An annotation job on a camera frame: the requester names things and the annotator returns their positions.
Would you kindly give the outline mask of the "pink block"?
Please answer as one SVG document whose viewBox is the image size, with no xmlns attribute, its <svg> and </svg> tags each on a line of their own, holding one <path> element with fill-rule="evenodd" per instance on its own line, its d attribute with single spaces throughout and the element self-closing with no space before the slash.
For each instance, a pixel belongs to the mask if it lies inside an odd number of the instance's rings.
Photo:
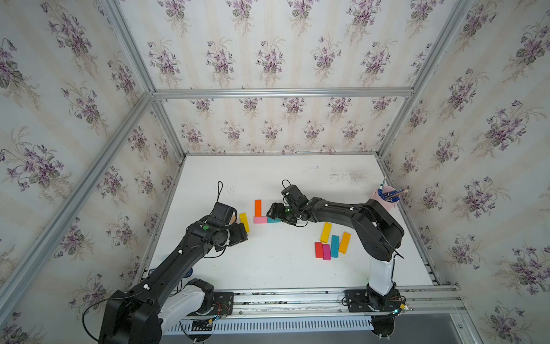
<svg viewBox="0 0 550 344">
<path fill-rule="evenodd" d="M 266 216 L 255 216 L 254 217 L 254 223 L 255 224 L 268 224 L 268 218 Z"/>
</svg>

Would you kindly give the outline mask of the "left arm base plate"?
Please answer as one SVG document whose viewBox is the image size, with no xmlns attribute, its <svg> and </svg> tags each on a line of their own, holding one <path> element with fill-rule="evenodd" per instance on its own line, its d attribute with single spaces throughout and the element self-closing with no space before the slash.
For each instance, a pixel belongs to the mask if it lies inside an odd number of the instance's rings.
<svg viewBox="0 0 550 344">
<path fill-rule="evenodd" d="M 188 316 L 213 317 L 220 315 L 226 317 L 231 315 L 233 313 L 234 296 L 233 292 L 214 292 L 212 295 L 206 295 L 199 310 L 188 314 Z"/>
</svg>

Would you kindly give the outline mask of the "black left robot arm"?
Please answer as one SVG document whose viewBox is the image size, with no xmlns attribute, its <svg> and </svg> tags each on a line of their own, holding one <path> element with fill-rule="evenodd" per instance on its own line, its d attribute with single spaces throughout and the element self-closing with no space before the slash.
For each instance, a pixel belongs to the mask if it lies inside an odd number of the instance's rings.
<svg viewBox="0 0 550 344">
<path fill-rule="evenodd" d="M 176 285 L 212 249 L 248 239 L 245 226 L 234 221 L 236 209 L 220 202 L 210 214 L 186 228 L 180 243 L 142 282 L 129 291 L 116 291 L 106 302 L 99 343 L 159 343 L 164 333 L 193 312 L 208 313 L 213 285 L 192 279 L 178 295 Z"/>
</svg>

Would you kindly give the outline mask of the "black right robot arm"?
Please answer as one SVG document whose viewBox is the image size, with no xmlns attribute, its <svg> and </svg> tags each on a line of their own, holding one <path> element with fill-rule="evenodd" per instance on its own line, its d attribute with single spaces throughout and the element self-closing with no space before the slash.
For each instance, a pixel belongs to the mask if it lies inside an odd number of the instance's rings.
<svg viewBox="0 0 550 344">
<path fill-rule="evenodd" d="M 282 196 L 283 202 L 273 203 L 266 212 L 269 219 L 292 226 L 300 221 L 325 222 L 354 229 L 372 258 L 367 297 L 379 304 L 398 300 L 393 272 L 405 231 L 380 202 L 370 199 L 362 204 L 344 204 L 319 197 L 309 199 L 293 184 L 284 188 Z"/>
</svg>

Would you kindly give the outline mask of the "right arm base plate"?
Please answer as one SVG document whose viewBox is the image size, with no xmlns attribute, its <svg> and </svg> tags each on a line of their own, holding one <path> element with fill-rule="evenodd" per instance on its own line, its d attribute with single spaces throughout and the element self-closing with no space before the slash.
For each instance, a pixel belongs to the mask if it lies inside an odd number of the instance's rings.
<svg viewBox="0 0 550 344">
<path fill-rule="evenodd" d="M 406 297 L 395 288 L 392 288 L 386 295 L 380 295 L 370 288 L 353 289 L 345 290 L 345 296 L 341 299 L 341 303 L 347 307 L 349 312 L 398 314 L 405 307 Z"/>
</svg>

